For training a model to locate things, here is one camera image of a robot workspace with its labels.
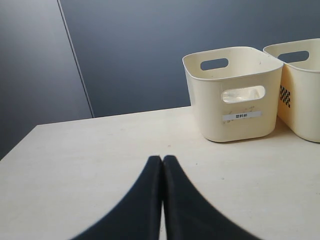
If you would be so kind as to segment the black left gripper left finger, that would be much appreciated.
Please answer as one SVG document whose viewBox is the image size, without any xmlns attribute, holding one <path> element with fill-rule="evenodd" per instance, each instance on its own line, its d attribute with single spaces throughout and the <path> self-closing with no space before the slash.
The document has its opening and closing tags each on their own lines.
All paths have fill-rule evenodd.
<svg viewBox="0 0 320 240">
<path fill-rule="evenodd" d="M 161 228 L 163 162 L 150 156 L 119 203 L 74 240 L 158 240 Z"/>
</svg>

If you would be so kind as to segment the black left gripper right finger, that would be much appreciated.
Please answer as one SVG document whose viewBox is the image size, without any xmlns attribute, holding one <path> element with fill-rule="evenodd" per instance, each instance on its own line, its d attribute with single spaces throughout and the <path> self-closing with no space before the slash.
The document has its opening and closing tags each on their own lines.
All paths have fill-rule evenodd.
<svg viewBox="0 0 320 240">
<path fill-rule="evenodd" d="M 258 240 L 212 206 L 187 177 L 178 159 L 163 159 L 163 207 L 168 240 Z"/>
</svg>

